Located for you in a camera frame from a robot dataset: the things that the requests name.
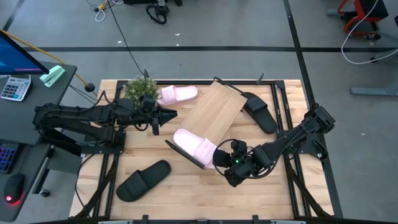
gray desk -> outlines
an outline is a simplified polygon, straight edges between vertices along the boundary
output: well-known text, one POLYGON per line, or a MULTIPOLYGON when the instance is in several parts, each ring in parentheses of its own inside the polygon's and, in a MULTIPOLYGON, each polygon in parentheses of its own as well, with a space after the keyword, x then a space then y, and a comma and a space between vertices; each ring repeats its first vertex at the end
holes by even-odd
MULTIPOLYGON (((41 62, 48 69, 60 65, 57 63, 41 62)), ((50 145, 39 142, 39 135, 32 124, 35 115, 34 108, 46 103, 60 103, 77 68, 73 65, 60 65, 66 71, 60 79, 47 88, 39 80, 40 75, 32 75, 32 88, 22 102, 0 99, 0 139, 26 144, 10 174, 0 174, 0 220, 13 222, 21 210, 26 197, 36 179, 42 164, 50 151, 50 145), (21 200, 10 205, 5 202, 4 184, 16 173, 25 175, 24 193, 21 200)), ((0 80, 0 88, 6 84, 7 78, 0 80)))

yellow cable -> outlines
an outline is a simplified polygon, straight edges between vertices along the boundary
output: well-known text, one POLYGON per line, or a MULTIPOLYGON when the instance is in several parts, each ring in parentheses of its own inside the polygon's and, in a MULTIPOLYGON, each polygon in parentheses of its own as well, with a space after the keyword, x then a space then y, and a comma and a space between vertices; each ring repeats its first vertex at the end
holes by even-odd
MULTIPOLYGON (((53 59, 55 59, 56 61, 60 62, 60 63, 63 64, 63 65, 65 64, 65 62, 63 62, 63 60, 57 58, 56 56, 54 56, 54 55, 52 55, 52 54, 50 54, 50 53, 48 53, 48 52, 46 52, 46 51, 44 51, 44 50, 38 48, 38 47, 35 47, 35 46, 33 46, 33 45, 31 45, 31 44, 29 44, 29 43, 27 43, 27 42, 21 40, 20 38, 18 38, 18 37, 14 36, 14 35, 12 35, 12 34, 10 34, 10 33, 8 33, 8 32, 6 32, 6 31, 4 31, 4 30, 1 30, 1 31, 2 31, 3 33, 5 33, 7 36, 9 36, 9 37, 11 37, 11 38, 13 38, 13 39, 15 39, 15 40, 17 40, 17 41, 19 41, 19 42, 25 44, 26 46, 29 46, 30 48, 35 49, 35 50, 37 50, 38 52, 42 52, 43 54, 45 54, 45 55, 47 55, 47 56, 49 56, 49 57, 52 57, 53 59)), ((76 75, 76 77, 78 77, 86 86, 88 86, 88 83, 87 83, 79 74, 75 73, 75 75, 76 75)))

slipper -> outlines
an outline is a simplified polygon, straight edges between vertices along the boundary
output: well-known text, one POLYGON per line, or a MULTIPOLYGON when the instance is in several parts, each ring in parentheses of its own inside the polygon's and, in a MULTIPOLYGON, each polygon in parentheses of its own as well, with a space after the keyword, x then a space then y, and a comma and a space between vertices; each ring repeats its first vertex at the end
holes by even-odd
POLYGON ((164 180, 171 171, 170 164, 161 160, 143 171, 135 171, 116 190, 116 195, 123 202, 134 202, 164 180))
POLYGON ((207 168, 214 169, 213 153, 217 146, 209 139, 198 137, 185 129, 178 129, 173 136, 174 143, 207 168))
POLYGON ((253 93, 244 92, 241 95, 248 99, 243 109, 256 121, 262 131, 267 134, 275 133, 277 125, 268 110, 268 105, 253 93))
POLYGON ((193 100, 198 96, 198 89, 195 86, 175 87, 170 85, 161 90, 160 98, 157 103, 162 106, 170 106, 188 100, 193 100))

desk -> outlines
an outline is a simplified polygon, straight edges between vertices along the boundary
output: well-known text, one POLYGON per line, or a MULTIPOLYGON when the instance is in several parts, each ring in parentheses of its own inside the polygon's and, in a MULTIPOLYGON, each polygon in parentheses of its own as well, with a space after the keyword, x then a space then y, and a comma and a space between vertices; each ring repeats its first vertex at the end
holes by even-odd
MULTIPOLYGON (((46 68, 50 69, 58 63, 41 62, 46 68)), ((22 102, 15 102, 0 99, 0 123, 7 128, 0 129, 0 139, 26 144, 22 149, 18 160, 10 174, 0 174, 0 198, 4 198, 4 185, 12 175, 19 173, 25 175, 24 192, 20 202, 9 205, 0 199, 0 220, 13 222, 21 210, 26 197, 39 173, 40 168, 50 151, 50 145, 38 143, 40 136, 34 130, 32 124, 35 115, 35 107, 46 103, 60 103, 71 82, 77 68, 73 65, 60 65, 65 69, 65 73, 51 87, 47 88, 39 80, 40 75, 32 75, 32 89, 29 90, 26 99, 22 102)), ((0 79, 0 88, 6 84, 7 78, 0 79)))
MULTIPOLYGON (((303 115, 307 112, 302 84, 300 80, 284 81, 292 121, 296 126, 303 120, 303 115)), ((110 98, 113 97, 117 82, 117 80, 103 80, 99 92, 106 90, 107 95, 110 98)), ((150 128, 145 132, 137 131, 132 126, 126 128, 126 148, 119 158, 115 188, 135 170, 145 169, 161 159, 170 163, 172 172, 163 182, 136 202, 123 202, 114 194, 110 219, 140 220, 143 215, 149 215, 151 220, 195 220, 200 218, 249 220, 252 215, 259 215, 260 219, 293 218, 283 159, 279 161, 270 176, 259 180, 247 179, 241 185, 233 188, 215 170, 199 169, 170 149, 164 142, 165 139, 172 137, 208 87, 208 85, 197 85, 199 90, 197 99, 169 106, 168 108, 178 110, 178 116, 160 128, 159 136, 154 136, 150 128)), ((260 96, 268 103, 273 117, 276 117, 274 105, 271 103, 273 99, 270 87, 263 85, 236 85, 236 87, 260 96)), ((282 101, 279 91, 278 99, 280 102, 282 101)), ((287 129, 286 119, 282 120, 287 129)), ((248 146, 256 146, 266 141, 275 141, 276 135, 263 133, 247 113, 240 113, 224 136, 224 139, 228 138, 242 139, 247 142, 248 146)), ((102 158, 102 155, 95 155, 81 168, 77 190, 84 202, 87 202, 97 189, 102 158)), ((333 214, 321 162, 309 155, 301 155, 300 158, 308 190, 323 209, 333 214)), ((105 190, 101 200, 100 215, 104 214, 107 194, 108 191, 105 190)), ((303 215, 303 203, 298 190, 296 190, 296 194, 298 195, 300 214, 303 215)), ((75 195, 70 216, 77 214, 81 209, 75 195)))

black slipper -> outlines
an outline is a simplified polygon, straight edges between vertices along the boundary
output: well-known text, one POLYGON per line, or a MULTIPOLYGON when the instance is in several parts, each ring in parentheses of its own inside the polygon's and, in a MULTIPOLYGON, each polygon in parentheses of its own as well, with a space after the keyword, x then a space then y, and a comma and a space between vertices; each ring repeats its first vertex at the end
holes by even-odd
POLYGON ((266 102, 253 93, 244 92, 241 95, 248 99, 243 109, 256 121, 261 130, 267 134, 275 133, 277 125, 266 102))
POLYGON ((143 171, 135 171, 116 190, 116 195, 124 202, 134 202, 164 180, 171 171, 167 161, 158 161, 143 171))

